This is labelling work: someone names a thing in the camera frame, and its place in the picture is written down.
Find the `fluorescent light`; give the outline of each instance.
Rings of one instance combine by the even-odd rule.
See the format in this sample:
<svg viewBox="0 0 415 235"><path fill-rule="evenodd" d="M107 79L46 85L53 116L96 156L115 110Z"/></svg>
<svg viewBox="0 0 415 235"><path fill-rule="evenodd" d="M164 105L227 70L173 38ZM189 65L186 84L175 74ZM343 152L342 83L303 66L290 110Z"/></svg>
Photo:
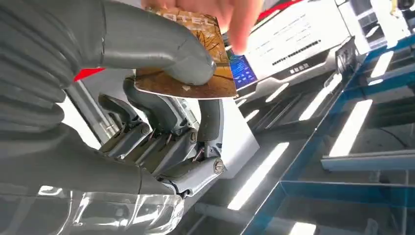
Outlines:
<svg viewBox="0 0 415 235"><path fill-rule="evenodd" d="M251 93L249 93L249 94L246 94L246 95L244 95L244 96L241 96L241 97L239 97L237 100L240 100L240 99L246 99L246 98L248 98L249 96L251 96L251 95L253 95L253 94L255 94L255 92L251 92Z"/></svg>
<svg viewBox="0 0 415 235"><path fill-rule="evenodd" d="M330 94L341 83L342 78L343 77L340 73L335 74L328 86L324 87L308 105L305 111L301 114L299 120L304 121L310 119L318 107L321 105L321 103L323 103L327 95Z"/></svg>
<svg viewBox="0 0 415 235"><path fill-rule="evenodd" d="M315 224L296 222L291 229L290 235L313 235L316 227Z"/></svg>
<svg viewBox="0 0 415 235"><path fill-rule="evenodd" d="M379 60L377 61L375 68L372 71L370 77L379 77L385 74L386 69L388 68L389 63L391 62L393 56L393 51L388 51L383 53Z"/></svg>
<svg viewBox="0 0 415 235"><path fill-rule="evenodd" d="M243 105L247 100L243 99L239 103L236 104L236 107L239 108L241 105Z"/></svg>
<svg viewBox="0 0 415 235"><path fill-rule="evenodd" d="M372 36L375 32L376 32L376 30L379 28L379 26L377 25L377 26L375 26L375 27L373 27L370 31L369 31L369 33L367 33L366 34L366 37L368 38L368 37L370 37L370 36Z"/></svg>
<svg viewBox="0 0 415 235"><path fill-rule="evenodd" d="M376 85L376 84L379 84L381 82L383 82L382 78L381 79L376 79L376 80L373 80L373 81L369 82L368 86Z"/></svg>
<svg viewBox="0 0 415 235"><path fill-rule="evenodd" d="M262 182L277 160L281 157L284 151L287 149L290 143L279 143L268 157L262 162L262 164L255 170L252 176L246 181L243 187L238 191L231 203L228 205L228 209L239 210L253 194L258 185Z"/></svg>
<svg viewBox="0 0 415 235"><path fill-rule="evenodd" d="M266 81L268 81L268 80L270 80L270 81L274 81L274 82L277 82L277 80L276 80L275 78L273 78L273 77L269 77L269 78L265 78L265 79L262 79L261 81L259 81L259 82L258 82L258 85L259 85L259 84L262 84L262 83L264 83L264 82L266 82Z"/></svg>
<svg viewBox="0 0 415 235"><path fill-rule="evenodd" d="M288 87L288 85L290 85L288 82L284 83L282 86L278 87L278 89L272 93L272 95L270 95L270 97L268 97L265 102L271 102L273 99L275 99L275 97L277 97L283 90L285 90L285 88Z"/></svg>
<svg viewBox="0 0 415 235"><path fill-rule="evenodd" d="M56 196L62 192L62 188L55 188L52 186L43 185L40 187L38 195L42 196Z"/></svg>
<svg viewBox="0 0 415 235"><path fill-rule="evenodd" d="M248 122L249 120L251 120L253 117L255 117L256 114L258 114L259 110L254 110L252 113L248 114L245 117L245 121Z"/></svg>
<svg viewBox="0 0 415 235"><path fill-rule="evenodd" d="M330 151L330 157L345 156L349 154L357 134L368 115L372 102L373 100L367 99L356 103Z"/></svg>

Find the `gray robotic arm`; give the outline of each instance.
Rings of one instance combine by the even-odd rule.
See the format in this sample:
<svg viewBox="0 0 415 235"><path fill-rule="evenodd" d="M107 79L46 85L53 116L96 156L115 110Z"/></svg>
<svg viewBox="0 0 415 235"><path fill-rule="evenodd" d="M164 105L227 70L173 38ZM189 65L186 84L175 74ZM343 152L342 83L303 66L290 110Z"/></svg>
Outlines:
<svg viewBox="0 0 415 235"><path fill-rule="evenodd" d="M64 114L55 103L65 99L62 89L84 67L158 67L182 82L204 84L215 64L197 39L183 26L109 0L3 0L0 32L0 200L10 200L11 194L28 198L21 202L23 209L19 206L10 216L13 221L2 226L6 234L17 230L24 234L22 229L30 234L89 234L94 226L111 225L117 226L116 232L144 234L147 228L158 227L156 222L138 226L146 221L144 215L138 216L143 197L135 197L134 202L131 195L162 195L157 200L175 196L182 188L175 180L187 174L166 175L169 185L178 189L172 191L146 170L87 147L61 123ZM211 136L209 126L204 125L199 135ZM199 138L206 140L205 157L210 149L217 153L215 149L221 148L210 147L209 142L215 141L211 138ZM60 217L47 208L31 206L36 203L30 198L50 196L70 199L69 212ZM115 207L114 203L93 207L94 197L98 202L115 200L135 206L124 210L122 220L90 225L86 221L96 218L86 218L84 212ZM47 219L25 223L31 211L37 215L34 218L43 214Z"/></svg>

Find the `blue metal frame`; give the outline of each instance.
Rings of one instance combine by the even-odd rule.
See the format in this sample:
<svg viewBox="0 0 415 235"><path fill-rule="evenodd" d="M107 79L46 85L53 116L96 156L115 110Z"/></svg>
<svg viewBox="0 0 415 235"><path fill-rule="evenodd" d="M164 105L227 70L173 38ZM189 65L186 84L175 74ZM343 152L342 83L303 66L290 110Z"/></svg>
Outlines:
<svg viewBox="0 0 415 235"><path fill-rule="evenodd" d="M415 36L405 38L393 48L386 46L370 52L362 66L354 74L344 74L348 81L344 92L340 93L328 114L317 126L317 130L308 139L303 149L283 174L281 180L258 209L257 213L246 226L242 234L262 234L268 223L274 217L280 205L287 196L301 196L314 199L340 200L353 203L369 203L388 205L390 207L415 207L415 187L382 185L382 184L354 184L354 183L327 183L299 181L304 168L313 158L314 153L323 141L323 137L335 126L339 120L339 113L343 106L351 99L362 98L362 90L366 95L383 92L393 88L405 86L408 82L415 82L415 72L400 75L384 82L356 89L360 86L358 76L365 70L365 64L379 57L389 50L399 50L415 44Z"/></svg>

